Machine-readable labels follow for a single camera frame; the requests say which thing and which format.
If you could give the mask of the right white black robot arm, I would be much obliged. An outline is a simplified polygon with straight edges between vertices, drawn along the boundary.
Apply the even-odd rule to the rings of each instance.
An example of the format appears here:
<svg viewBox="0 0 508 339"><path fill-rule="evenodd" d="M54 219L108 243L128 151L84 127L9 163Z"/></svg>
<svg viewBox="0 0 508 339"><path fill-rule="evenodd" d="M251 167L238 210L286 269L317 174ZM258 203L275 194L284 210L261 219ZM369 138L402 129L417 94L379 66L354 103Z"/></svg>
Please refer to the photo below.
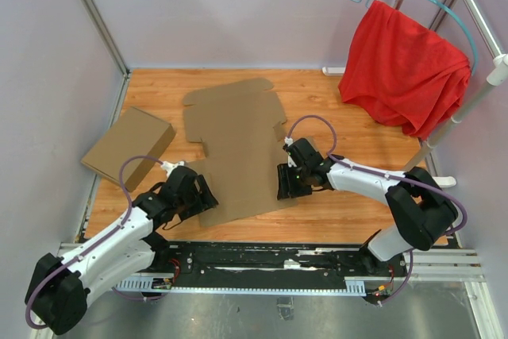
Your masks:
<svg viewBox="0 0 508 339"><path fill-rule="evenodd" d="M360 247L360 267L368 275L378 275L403 252L429 250L459 216L455 203L423 168L385 171L343 156L322 156L306 138L286 138L283 150L287 162L277 167L279 200L318 191L347 191L389 208L394 224L371 235Z"/></svg>

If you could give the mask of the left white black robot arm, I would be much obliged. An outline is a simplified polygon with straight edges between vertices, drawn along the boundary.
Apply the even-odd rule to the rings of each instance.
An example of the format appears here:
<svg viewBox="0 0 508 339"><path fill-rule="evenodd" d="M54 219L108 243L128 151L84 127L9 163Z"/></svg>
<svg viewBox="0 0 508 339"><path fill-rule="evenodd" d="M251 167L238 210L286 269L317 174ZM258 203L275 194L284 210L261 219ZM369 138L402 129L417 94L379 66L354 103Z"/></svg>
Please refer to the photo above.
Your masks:
<svg viewBox="0 0 508 339"><path fill-rule="evenodd" d="M63 254L42 256L25 296L25 320L57 335L75 327L105 292L132 274L170 264L168 241L157 230L218 205L206 179L176 165L165 181L128 200L127 210L96 236Z"/></svg>

